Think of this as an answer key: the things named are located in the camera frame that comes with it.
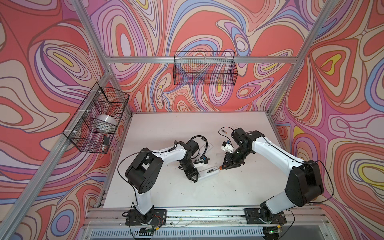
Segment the long white remote control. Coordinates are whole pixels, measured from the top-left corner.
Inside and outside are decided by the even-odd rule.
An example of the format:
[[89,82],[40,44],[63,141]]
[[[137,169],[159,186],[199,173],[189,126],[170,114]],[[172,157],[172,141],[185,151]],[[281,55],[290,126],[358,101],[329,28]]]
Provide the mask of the long white remote control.
[[205,156],[211,149],[213,148],[213,145],[208,142],[208,143],[203,143],[202,146],[199,146],[198,150],[198,157]]

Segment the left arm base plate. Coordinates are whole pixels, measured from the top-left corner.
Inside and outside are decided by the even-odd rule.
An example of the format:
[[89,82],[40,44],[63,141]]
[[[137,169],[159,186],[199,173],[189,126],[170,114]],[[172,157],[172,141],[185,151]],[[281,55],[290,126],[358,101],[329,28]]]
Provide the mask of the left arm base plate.
[[126,218],[126,226],[162,226],[166,224],[166,209],[151,209],[143,215],[135,208],[122,214]]

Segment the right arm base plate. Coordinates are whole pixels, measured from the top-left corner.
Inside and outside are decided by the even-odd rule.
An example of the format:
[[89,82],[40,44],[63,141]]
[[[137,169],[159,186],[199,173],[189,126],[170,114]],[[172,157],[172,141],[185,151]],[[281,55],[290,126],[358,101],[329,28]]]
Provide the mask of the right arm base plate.
[[287,223],[283,212],[272,214],[266,208],[245,208],[242,217],[246,219],[247,224],[249,225],[284,225]]

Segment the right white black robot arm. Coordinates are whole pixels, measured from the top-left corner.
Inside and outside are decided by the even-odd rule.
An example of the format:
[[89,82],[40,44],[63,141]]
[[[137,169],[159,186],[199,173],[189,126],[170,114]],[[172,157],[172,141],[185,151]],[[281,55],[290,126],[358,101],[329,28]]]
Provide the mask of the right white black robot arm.
[[248,155],[260,154],[288,177],[285,189],[261,204],[260,214],[264,218],[302,207],[324,193],[320,167],[316,162],[293,156],[259,131],[245,132],[238,128],[231,136],[238,147],[235,149],[229,140],[223,142],[221,149],[226,155],[222,170],[238,168],[245,164]]

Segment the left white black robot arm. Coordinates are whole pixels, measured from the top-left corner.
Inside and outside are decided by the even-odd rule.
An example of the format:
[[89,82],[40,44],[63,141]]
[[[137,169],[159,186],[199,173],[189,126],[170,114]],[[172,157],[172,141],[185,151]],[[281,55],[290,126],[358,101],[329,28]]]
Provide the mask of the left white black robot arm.
[[169,149],[151,151],[142,149],[126,170],[128,183],[135,189],[135,209],[146,215],[153,209],[150,190],[156,183],[164,164],[179,162],[188,180],[196,183],[199,178],[192,156],[199,150],[194,140],[175,142]]

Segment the small white remote control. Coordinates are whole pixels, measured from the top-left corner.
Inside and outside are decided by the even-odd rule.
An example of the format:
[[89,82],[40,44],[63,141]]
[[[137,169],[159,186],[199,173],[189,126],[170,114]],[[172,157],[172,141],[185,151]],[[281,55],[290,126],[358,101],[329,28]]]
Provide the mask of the small white remote control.
[[212,177],[212,176],[215,176],[217,174],[220,173],[220,171],[215,171],[215,172],[209,172],[210,169],[212,169],[213,167],[204,167],[204,168],[199,168],[198,169],[198,181],[201,181],[201,180],[204,180],[204,179],[207,179],[209,177]]

